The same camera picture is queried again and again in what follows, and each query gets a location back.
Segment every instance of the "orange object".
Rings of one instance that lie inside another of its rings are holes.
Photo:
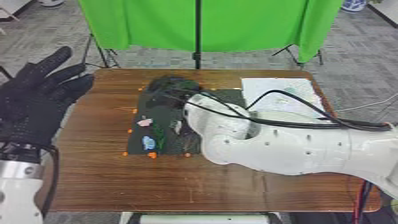
[[[156,152],[149,152],[149,153],[147,153],[147,156],[149,156],[151,159],[156,159],[156,157],[158,157]]]

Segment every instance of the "blue object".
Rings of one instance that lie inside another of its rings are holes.
[[[342,10],[348,12],[358,12],[366,6],[366,0],[344,0]]]
[[[142,138],[142,144],[143,144],[143,149],[145,150],[152,150],[154,149],[156,142],[154,142],[154,140],[147,136],[143,136],[143,138]]]

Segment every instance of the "wall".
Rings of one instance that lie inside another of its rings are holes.
[[[7,11],[14,14],[17,9],[26,5],[31,0],[0,0],[0,6],[7,9]],[[0,10],[0,18],[8,18],[3,10]]]
[[[380,4],[371,5],[398,24],[398,0],[383,0]]]

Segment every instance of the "wrist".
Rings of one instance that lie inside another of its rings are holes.
[[[0,159],[39,164],[40,147],[33,146],[31,144],[23,144],[17,142],[3,143],[0,147]]]

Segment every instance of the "black glove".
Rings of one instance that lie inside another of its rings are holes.
[[[71,48],[62,47],[37,64],[24,65],[15,78],[0,87],[1,141],[51,145],[67,107],[94,82],[92,75],[79,77],[83,64],[47,75],[69,57]]]

